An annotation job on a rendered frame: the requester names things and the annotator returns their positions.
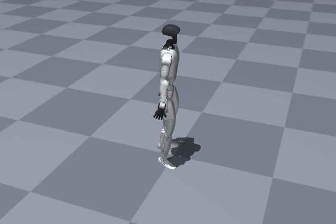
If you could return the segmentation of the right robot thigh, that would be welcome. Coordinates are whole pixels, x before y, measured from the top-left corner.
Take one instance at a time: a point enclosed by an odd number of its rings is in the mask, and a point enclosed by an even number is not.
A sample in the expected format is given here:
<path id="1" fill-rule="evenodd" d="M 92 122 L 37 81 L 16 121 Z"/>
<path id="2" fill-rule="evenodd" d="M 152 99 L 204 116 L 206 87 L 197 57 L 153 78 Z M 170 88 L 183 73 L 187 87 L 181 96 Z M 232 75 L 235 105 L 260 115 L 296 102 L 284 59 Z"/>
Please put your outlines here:
<path id="1" fill-rule="evenodd" d="M 165 107 L 165 115 L 166 117 L 163 115 L 164 128 L 161 129 L 161 131 L 165 131 L 166 137 L 169 138 L 169 136 L 172 135 L 175 128 L 176 116 L 173 100 L 169 99 L 168 95 Z"/>

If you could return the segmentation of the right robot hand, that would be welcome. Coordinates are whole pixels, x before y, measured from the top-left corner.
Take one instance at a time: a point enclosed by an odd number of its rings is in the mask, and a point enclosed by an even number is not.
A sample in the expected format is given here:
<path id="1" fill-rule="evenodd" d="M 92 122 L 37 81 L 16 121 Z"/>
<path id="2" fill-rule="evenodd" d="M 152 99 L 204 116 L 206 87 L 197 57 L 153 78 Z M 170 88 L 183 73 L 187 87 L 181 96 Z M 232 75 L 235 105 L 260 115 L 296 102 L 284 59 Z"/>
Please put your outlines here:
<path id="1" fill-rule="evenodd" d="M 159 108 L 159 106 L 160 106 L 160 103 L 159 103 L 159 105 L 158 105 L 158 110 L 155 112 L 155 115 L 153 116 L 153 117 L 156 117 L 156 119 L 158 118 L 158 116 L 159 116 L 159 118 L 158 119 L 160 119 L 160 117 L 161 117 L 161 120 L 163 119 L 163 115 L 166 117 L 166 115 L 165 115 L 165 108 L 164 109 L 161 109 L 161 108 Z M 165 107 L 166 107 L 166 104 L 165 104 Z M 156 116 L 157 115 L 157 116 Z"/>

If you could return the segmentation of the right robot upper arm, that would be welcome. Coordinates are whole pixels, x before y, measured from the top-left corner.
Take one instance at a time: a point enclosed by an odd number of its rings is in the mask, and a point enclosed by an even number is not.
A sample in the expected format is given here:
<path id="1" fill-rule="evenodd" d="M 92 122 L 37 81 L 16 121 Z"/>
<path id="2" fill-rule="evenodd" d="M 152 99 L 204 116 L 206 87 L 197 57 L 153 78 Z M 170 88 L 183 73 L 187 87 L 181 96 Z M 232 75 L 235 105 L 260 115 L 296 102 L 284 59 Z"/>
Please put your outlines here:
<path id="1" fill-rule="evenodd" d="M 169 72 L 170 72 L 170 66 L 172 64 L 172 55 L 171 54 L 164 54 L 164 56 L 161 59 L 161 77 L 160 77 L 160 84 L 162 81 L 166 81 L 168 83 L 168 87 L 170 86 L 171 82 L 169 79 L 167 79 Z"/>

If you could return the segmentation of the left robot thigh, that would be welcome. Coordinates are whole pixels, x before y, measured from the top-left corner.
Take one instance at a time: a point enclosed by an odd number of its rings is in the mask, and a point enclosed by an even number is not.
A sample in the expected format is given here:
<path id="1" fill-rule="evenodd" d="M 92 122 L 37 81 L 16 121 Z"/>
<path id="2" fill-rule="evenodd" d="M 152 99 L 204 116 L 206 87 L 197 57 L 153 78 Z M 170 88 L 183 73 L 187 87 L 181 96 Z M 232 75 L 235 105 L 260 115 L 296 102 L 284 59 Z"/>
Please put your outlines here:
<path id="1" fill-rule="evenodd" d="M 173 100 L 174 107 L 175 107 L 175 115 L 176 115 L 178 111 L 178 107 L 179 107 L 179 97 L 178 97 L 177 89 L 175 86 L 174 86 L 173 97 L 171 98 L 171 100 Z"/>

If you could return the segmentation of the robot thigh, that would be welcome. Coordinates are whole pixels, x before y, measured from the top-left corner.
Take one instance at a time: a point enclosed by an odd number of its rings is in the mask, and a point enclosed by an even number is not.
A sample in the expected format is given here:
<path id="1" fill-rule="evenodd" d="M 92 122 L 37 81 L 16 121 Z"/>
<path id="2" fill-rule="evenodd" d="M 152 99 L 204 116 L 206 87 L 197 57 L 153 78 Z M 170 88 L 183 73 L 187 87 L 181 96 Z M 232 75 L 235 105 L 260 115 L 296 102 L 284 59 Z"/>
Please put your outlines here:
<path id="1" fill-rule="evenodd" d="M 171 100 L 173 100 L 174 107 L 175 107 L 175 115 L 176 115 L 178 111 L 178 107 L 179 107 L 179 97 L 178 97 L 177 89 L 175 86 L 174 86 L 173 97 L 171 98 Z"/>
<path id="2" fill-rule="evenodd" d="M 166 117 L 163 115 L 164 128 L 161 129 L 161 131 L 165 131 L 166 137 L 169 138 L 169 136 L 172 135 L 175 128 L 176 116 L 173 100 L 169 99 L 168 95 L 165 107 L 165 115 Z"/>

